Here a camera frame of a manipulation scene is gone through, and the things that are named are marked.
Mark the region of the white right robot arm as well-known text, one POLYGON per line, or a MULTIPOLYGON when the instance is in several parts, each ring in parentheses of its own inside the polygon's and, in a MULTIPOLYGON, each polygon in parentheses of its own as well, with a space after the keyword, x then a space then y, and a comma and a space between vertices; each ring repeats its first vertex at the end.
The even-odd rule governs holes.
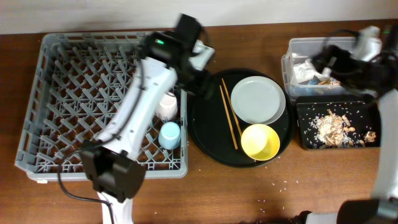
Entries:
POLYGON ((377 27, 351 31, 356 39, 352 52, 330 45, 312 56, 315 70, 331 70, 331 76, 353 93, 373 91, 381 116, 379 166, 371 198, 347 200, 336 213, 302 212, 304 223, 397 223, 397 26, 393 25, 381 51, 368 61, 371 38, 377 27))

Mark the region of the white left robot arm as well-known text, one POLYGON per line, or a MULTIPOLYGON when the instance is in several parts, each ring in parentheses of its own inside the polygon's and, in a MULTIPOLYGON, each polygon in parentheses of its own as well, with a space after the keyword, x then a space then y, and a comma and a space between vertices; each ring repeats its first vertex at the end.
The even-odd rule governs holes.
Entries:
POLYGON ((121 107, 98 142, 84 141, 76 151, 98 198, 73 195, 58 183, 68 197, 101 204, 103 223, 132 223, 132 200, 146 174, 136 159, 161 98, 174 86, 193 95, 211 94, 214 84, 205 67, 215 50, 201 35, 154 32, 136 47, 138 68, 121 107))

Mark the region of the pink cup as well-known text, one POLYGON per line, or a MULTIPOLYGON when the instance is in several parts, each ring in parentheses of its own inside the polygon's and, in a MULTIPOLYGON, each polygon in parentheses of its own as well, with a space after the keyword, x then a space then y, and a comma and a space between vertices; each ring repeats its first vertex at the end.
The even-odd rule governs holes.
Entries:
POLYGON ((159 101, 155 115, 162 121, 171 121, 178 112, 177 97, 171 93, 165 93, 159 101))

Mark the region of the white plate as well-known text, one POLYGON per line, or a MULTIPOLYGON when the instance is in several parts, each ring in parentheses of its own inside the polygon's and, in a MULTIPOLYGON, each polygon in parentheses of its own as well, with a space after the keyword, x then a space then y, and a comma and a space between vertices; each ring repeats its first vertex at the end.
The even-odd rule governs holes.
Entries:
POLYGON ((282 116, 286 99, 274 80, 251 76, 234 86, 231 104, 236 116, 246 123, 271 124, 282 116))

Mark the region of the blue cup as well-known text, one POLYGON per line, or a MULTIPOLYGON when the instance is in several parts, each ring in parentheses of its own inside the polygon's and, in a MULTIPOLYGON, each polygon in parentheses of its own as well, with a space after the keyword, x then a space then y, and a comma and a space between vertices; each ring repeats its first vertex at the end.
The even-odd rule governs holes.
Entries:
POLYGON ((168 150, 175 149, 180 145, 181 129, 177 123, 164 123, 159 133, 159 144, 168 150))

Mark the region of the yellow bowl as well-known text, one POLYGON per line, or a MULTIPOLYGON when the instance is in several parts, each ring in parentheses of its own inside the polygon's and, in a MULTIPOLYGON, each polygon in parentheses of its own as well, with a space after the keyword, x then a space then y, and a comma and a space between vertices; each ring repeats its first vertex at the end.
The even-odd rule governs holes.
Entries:
POLYGON ((277 155, 280 138, 274 129, 265 124, 248 126, 241 136, 244 153, 256 161, 267 161, 277 155))

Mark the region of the wooden chopstick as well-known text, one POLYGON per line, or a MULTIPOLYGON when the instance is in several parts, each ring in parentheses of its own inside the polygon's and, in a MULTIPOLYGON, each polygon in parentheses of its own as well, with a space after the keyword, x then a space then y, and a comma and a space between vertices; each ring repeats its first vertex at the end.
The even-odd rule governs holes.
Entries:
POLYGON ((226 96, 227 96, 229 105, 230 105, 230 107, 231 107, 231 111, 232 111, 233 118, 234 118, 234 120, 235 120, 237 129, 238 129, 238 133, 239 133, 239 135, 241 136, 241 135, 242 135, 241 127, 240 127, 240 125, 239 125, 239 121, 238 121, 238 118, 237 118, 237 116, 236 116, 236 113, 234 112, 234 109, 233 109, 233 106, 232 106, 232 102, 231 102, 231 98, 230 98, 230 95, 229 95, 228 88, 227 88, 226 83, 225 83, 225 81, 224 81, 223 78, 221 78, 221 81, 222 81, 222 83, 223 83, 224 90, 225 90, 225 92, 226 92, 226 96))
POLYGON ((233 145, 234 145, 235 150, 238 150, 238 145, 237 145, 236 138, 235 138, 235 135, 234 135, 233 126, 232 126, 232 123, 231 123, 231 118, 229 116, 228 107, 226 105, 226 100, 225 100, 223 89, 222 89, 221 85, 219 85, 219 89, 220 89, 221 99, 223 101, 223 106, 224 106, 224 110, 225 110, 227 121, 228 121, 229 130, 230 130, 231 137, 232 137, 232 140, 233 140, 233 145))

